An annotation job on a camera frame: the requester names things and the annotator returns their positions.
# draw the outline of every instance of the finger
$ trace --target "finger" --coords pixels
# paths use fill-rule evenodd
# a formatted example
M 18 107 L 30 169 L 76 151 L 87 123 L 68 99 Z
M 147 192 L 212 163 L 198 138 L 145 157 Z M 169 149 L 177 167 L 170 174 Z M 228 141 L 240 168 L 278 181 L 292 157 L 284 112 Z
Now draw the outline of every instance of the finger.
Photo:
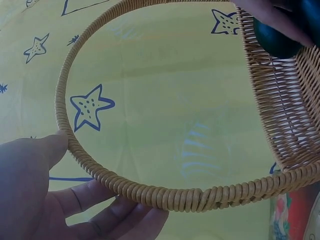
M 65 217 L 85 210 L 115 196 L 115 193 L 96 180 L 60 191 L 50 192 L 60 203 Z
M 155 240 L 164 227 L 168 217 L 169 212 L 154 208 L 148 212 L 135 228 L 118 240 Z
M 57 132 L 55 135 L 35 139 L 35 141 L 39 149 L 45 153 L 45 157 L 48 159 L 49 169 L 63 158 L 68 148 L 68 136 L 62 131 Z
M 128 233 L 135 228 L 151 210 L 152 207 L 138 204 L 133 211 L 107 235 L 108 239 L 119 239 Z
M 80 240 L 106 237 L 135 209 L 137 203 L 118 197 L 113 203 L 94 216 L 89 222 L 70 226 Z
M 273 7 L 269 1 L 234 0 L 233 2 L 260 22 L 276 29 L 288 38 L 306 47 L 314 45 L 310 37 L 302 29 L 297 27 L 284 13 Z
M 292 11 L 297 4 L 296 0 L 271 0 L 270 2 L 273 6 L 280 7 L 288 11 Z

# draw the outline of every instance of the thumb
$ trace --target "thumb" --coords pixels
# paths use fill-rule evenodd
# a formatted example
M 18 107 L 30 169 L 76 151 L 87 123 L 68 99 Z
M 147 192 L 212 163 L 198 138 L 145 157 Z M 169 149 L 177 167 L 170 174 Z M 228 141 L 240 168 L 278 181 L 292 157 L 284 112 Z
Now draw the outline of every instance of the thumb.
M 48 159 L 49 170 L 52 169 L 66 154 L 68 149 L 68 136 L 63 131 L 38 139 L 39 147 L 43 149 Z

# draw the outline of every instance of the star pattern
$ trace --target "star pattern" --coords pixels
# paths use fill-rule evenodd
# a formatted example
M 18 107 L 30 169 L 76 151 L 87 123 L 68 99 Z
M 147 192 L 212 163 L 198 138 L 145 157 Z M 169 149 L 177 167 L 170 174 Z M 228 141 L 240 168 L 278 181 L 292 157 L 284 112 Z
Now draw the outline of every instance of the star pattern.
M 25 64 L 28 64 L 35 56 L 47 53 L 44 43 L 47 41 L 49 34 L 50 33 L 45 35 L 43 38 L 34 37 L 33 46 L 23 53 L 23 55 L 27 56 Z
M 102 84 L 96 86 L 87 95 L 70 97 L 71 104 L 77 110 L 74 117 L 74 132 L 87 124 L 98 132 L 101 129 L 101 123 L 98 118 L 98 112 L 113 108 L 116 104 L 109 98 L 102 97 Z
M 219 10 L 212 9 L 212 13 L 216 20 L 216 24 L 211 32 L 212 34 L 238 35 L 237 30 L 240 28 L 236 12 L 224 14 Z
M 78 35 L 75 35 L 67 44 L 67 46 L 71 45 L 71 44 L 75 44 L 76 41 L 78 40 L 79 38 L 79 34 Z
M 39 0 L 26 0 L 25 5 L 27 8 L 32 8 Z
M 0 84 L 0 94 L 4 94 L 8 90 L 8 84 Z
M 68 14 L 75 13 L 77 11 L 91 8 L 93 6 L 100 5 L 109 1 L 110 0 L 85 0 L 85 1 L 65 0 L 61 17 Z

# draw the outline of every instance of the wicker weave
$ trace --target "wicker weave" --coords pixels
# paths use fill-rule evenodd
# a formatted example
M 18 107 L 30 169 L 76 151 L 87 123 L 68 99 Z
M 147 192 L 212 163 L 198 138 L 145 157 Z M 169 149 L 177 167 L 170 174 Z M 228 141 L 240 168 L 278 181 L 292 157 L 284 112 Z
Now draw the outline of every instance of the wicker weave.
M 269 145 L 283 173 L 211 189 L 167 189 L 130 181 L 97 163 L 80 145 L 66 110 L 70 68 L 85 42 L 103 25 L 143 7 L 180 2 L 226 0 L 123 0 L 97 18 L 80 36 L 63 64 L 55 93 L 58 128 L 67 133 L 69 150 L 97 181 L 135 202 L 176 212 L 206 212 L 235 207 L 297 190 L 320 179 L 320 52 L 303 49 L 291 61 L 271 57 L 257 43 L 253 19 L 237 8 L 252 89 Z

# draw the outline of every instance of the basket rim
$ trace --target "basket rim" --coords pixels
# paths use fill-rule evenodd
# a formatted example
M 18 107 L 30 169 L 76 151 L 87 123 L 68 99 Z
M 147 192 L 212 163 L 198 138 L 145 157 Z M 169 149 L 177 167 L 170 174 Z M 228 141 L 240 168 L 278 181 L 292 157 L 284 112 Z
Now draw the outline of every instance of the basket rim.
M 168 189 L 140 184 L 119 176 L 104 168 L 83 149 L 71 128 L 66 108 L 69 72 L 82 46 L 98 29 L 121 15 L 152 5 L 183 2 L 228 2 L 228 0 L 122 0 L 94 20 L 71 47 L 64 60 L 55 90 L 55 116 L 58 129 L 64 131 L 68 136 L 68 149 L 76 161 L 93 178 L 116 194 L 143 205 L 176 212 L 200 213 L 229 206 L 236 207 L 268 199 L 315 182 L 316 174 L 320 172 L 318 162 L 279 175 L 267 176 L 242 184 L 214 186 L 204 191 L 199 188 Z

